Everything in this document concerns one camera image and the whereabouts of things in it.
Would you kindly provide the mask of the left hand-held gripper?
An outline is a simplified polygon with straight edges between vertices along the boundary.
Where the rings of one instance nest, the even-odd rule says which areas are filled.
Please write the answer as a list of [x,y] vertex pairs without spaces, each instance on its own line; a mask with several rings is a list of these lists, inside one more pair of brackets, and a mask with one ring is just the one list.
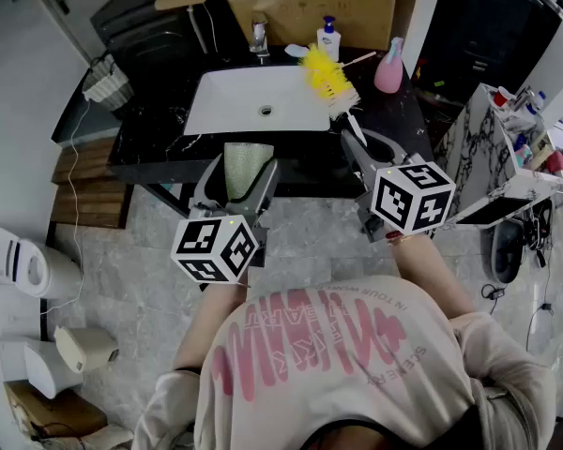
[[205,169],[190,215],[178,223],[171,259],[200,284],[238,283],[249,267],[263,267],[267,229],[259,223],[280,179],[276,158],[259,171],[242,198],[226,204],[223,154]]

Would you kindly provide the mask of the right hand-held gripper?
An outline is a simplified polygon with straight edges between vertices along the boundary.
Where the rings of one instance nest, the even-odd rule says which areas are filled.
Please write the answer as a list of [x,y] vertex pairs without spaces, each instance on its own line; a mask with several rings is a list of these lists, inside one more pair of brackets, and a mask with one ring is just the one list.
[[362,129],[367,148],[351,131],[341,133],[342,150],[365,193],[357,199],[363,231],[373,242],[390,232],[426,233],[444,224],[455,183],[434,162],[409,155],[397,142]]

